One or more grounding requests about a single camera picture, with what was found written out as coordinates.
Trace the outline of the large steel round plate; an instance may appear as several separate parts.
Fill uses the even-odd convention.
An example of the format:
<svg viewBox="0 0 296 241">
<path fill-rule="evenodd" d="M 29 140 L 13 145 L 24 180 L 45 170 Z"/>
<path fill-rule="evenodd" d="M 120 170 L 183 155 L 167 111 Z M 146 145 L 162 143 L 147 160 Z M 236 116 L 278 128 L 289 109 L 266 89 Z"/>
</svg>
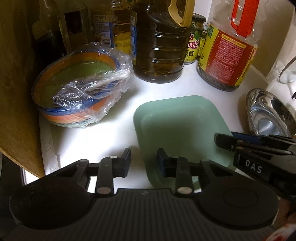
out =
<svg viewBox="0 0 296 241">
<path fill-rule="evenodd" d="M 254 135 L 295 137 L 295 117 L 272 93 L 254 88 L 246 97 L 249 129 Z"/>
</svg>

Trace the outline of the green square plate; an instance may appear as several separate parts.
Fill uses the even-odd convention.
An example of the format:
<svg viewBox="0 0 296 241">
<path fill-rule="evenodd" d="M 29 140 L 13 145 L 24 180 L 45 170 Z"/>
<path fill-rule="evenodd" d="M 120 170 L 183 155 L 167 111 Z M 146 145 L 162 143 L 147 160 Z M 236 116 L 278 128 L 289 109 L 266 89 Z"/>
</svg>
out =
<svg viewBox="0 0 296 241">
<path fill-rule="evenodd" d="M 175 187 L 173 178 L 164 178 L 157 162 L 157 151 L 181 156 L 189 162 L 210 159 L 235 170 L 234 154 L 216 146 L 214 135 L 231 135 L 215 105 L 202 96 L 184 96 L 150 101 L 139 106 L 133 123 L 147 178 L 154 188 Z"/>
</svg>

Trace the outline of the stack of colourful wrapped bowls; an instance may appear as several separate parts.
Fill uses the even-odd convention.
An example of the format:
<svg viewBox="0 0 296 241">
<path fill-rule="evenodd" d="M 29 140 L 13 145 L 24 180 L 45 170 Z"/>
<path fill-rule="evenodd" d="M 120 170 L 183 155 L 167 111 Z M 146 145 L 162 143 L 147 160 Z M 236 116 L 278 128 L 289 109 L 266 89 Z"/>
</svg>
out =
<svg viewBox="0 0 296 241">
<path fill-rule="evenodd" d="M 92 42 L 45 68 L 32 87 L 32 99 L 50 123 L 80 128 L 102 120 L 132 78 L 129 54 Z"/>
</svg>

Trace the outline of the wooden cutting board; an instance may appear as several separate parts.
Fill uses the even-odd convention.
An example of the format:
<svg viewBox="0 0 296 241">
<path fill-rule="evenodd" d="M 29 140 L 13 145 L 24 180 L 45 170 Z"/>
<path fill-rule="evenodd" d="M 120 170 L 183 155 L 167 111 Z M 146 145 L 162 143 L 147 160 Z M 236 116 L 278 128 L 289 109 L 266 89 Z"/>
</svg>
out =
<svg viewBox="0 0 296 241">
<path fill-rule="evenodd" d="M 31 89 L 53 60 L 59 6 L 60 1 L 1 1 L 1 153 L 37 177 L 45 168 Z"/>
</svg>

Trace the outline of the green sauce jar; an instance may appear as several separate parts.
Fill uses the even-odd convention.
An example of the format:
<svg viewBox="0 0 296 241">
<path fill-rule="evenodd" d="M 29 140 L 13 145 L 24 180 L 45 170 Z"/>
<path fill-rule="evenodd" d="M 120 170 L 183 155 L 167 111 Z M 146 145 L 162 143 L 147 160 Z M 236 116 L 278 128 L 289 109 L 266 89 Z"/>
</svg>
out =
<svg viewBox="0 0 296 241">
<path fill-rule="evenodd" d="M 206 18 L 202 15 L 193 13 L 190 39 L 185 57 L 185 64 L 192 64 L 195 62 L 199 52 L 199 42 L 201 33 L 204 30 L 204 23 Z"/>
</svg>

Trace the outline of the yellow oil bottle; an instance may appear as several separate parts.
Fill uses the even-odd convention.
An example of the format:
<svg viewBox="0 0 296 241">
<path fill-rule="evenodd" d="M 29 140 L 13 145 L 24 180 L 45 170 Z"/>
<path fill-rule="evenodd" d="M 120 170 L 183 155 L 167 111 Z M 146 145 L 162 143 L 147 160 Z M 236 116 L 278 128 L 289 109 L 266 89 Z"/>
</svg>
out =
<svg viewBox="0 0 296 241">
<path fill-rule="evenodd" d="M 130 8 L 127 1 L 93 1 L 94 39 L 104 47 L 130 53 Z"/>
</svg>

